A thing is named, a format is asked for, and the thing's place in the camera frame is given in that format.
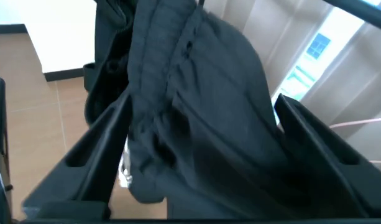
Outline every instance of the wrinkled fabric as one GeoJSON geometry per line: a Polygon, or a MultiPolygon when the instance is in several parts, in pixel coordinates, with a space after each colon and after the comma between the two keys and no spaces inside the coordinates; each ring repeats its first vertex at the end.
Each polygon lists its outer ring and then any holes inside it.
{"type": "Polygon", "coordinates": [[[295,217],[303,194],[247,39],[192,0],[140,0],[129,51],[134,185],[193,218],[295,217]]]}

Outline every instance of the black pole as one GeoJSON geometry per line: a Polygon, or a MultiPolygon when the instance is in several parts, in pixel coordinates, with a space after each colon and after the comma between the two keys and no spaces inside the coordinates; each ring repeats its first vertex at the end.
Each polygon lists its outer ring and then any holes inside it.
{"type": "Polygon", "coordinates": [[[363,0],[323,0],[381,29],[381,7],[363,0]]]}

